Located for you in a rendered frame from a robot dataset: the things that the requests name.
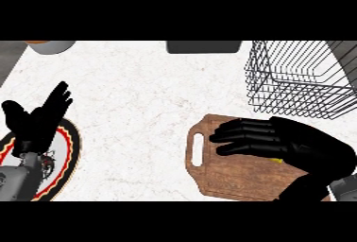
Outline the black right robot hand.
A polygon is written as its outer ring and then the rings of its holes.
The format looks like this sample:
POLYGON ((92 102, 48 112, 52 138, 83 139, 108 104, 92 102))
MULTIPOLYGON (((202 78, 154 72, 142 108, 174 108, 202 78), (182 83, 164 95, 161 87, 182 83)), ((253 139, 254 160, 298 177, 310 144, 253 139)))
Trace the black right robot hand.
POLYGON ((322 201, 328 185, 349 177, 357 167, 357 153, 338 138, 292 119, 239 118, 219 125, 210 136, 220 156, 233 154, 282 159, 307 174, 295 179, 276 201, 322 201))

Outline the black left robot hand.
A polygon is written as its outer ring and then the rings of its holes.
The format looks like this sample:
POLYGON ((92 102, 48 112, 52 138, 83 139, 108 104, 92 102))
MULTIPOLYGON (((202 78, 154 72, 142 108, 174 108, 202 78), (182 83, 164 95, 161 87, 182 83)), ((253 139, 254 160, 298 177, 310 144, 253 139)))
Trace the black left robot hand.
POLYGON ((12 100, 2 103, 6 125, 15 134, 14 157, 28 152, 43 154, 51 148, 58 126, 73 103, 67 88, 68 84, 62 81, 33 112, 27 112, 12 100))

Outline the brown wooden cutting board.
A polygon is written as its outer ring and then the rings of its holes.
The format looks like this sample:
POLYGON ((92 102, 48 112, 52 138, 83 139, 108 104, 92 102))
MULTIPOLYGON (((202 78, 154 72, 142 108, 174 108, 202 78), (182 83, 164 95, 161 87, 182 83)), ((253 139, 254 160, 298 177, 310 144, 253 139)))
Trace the brown wooden cutting board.
POLYGON ((306 172, 267 158, 232 155, 219 156, 219 144, 210 141, 219 125, 233 116, 207 114, 192 126, 188 135, 186 169, 205 196, 223 199, 270 201, 278 198, 294 180, 306 172), (192 164, 194 136, 201 133, 204 145, 200 149, 202 165, 192 164))

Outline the round patterned plate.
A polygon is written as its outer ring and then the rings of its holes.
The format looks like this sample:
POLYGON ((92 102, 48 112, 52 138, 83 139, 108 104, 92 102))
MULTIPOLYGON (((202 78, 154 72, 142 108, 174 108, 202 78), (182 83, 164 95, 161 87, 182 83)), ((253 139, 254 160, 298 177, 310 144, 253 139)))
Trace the round patterned plate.
MULTIPOLYGON (((0 139, 0 167, 21 166, 24 159, 14 157, 15 134, 9 132, 0 139)), ((39 155, 42 163, 42 183, 30 201, 49 201, 56 197, 71 178, 81 151, 81 137, 74 124, 62 119, 49 150, 39 155)))

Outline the grey pot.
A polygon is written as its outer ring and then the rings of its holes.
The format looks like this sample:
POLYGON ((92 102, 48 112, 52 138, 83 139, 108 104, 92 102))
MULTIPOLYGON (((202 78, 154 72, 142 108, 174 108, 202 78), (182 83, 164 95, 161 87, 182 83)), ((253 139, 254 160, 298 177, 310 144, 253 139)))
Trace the grey pot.
POLYGON ((76 44, 74 41, 27 41, 27 44, 42 55, 55 55, 76 44))

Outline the dark grey rectangular appliance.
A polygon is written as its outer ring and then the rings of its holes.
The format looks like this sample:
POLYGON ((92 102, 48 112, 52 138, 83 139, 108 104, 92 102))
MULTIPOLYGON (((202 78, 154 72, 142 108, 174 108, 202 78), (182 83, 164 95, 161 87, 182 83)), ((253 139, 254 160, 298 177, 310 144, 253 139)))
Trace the dark grey rectangular appliance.
POLYGON ((236 53, 241 41, 167 41, 166 49, 170 54, 220 54, 236 53))

